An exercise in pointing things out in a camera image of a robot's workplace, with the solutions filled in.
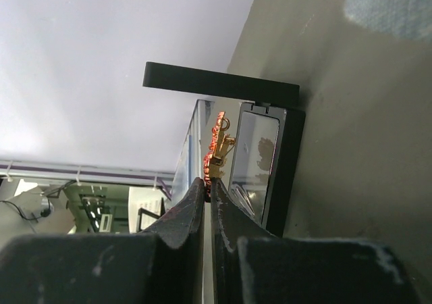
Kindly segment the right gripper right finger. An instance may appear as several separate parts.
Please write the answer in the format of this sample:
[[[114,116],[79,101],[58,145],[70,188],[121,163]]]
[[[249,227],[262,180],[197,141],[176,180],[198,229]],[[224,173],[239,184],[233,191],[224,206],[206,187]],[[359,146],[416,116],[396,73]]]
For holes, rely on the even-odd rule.
[[[385,245],[349,238],[280,238],[211,183],[216,303],[419,303]]]

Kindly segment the grey button-up shirt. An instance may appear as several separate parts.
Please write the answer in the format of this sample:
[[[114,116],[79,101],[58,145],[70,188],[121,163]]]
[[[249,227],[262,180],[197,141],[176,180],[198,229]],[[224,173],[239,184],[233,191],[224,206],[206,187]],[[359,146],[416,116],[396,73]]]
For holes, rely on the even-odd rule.
[[[344,15],[374,32],[431,42],[431,0],[345,0]]]

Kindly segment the orange gold brooch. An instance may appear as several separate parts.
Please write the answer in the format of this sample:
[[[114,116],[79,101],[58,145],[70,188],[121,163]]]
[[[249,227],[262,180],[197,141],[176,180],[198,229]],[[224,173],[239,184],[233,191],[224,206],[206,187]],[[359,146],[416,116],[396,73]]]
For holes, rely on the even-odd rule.
[[[225,175],[223,167],[227,161],[227,155],[236,145],[236,137],[226,133],[230,128],[230,120],[220,111],[216,123],[212,128],[212,137],[209,151],[203,159],[203,174],[207,196],[211,194],[211,179],[222,178]]]

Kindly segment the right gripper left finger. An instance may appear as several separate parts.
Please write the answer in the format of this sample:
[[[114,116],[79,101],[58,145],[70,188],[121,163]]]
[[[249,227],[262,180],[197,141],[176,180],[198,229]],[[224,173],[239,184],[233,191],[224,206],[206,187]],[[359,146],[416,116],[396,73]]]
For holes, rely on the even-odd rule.
[[[2,303],[200,303],[205,186],[135,234],[27,235],[1,250]]]

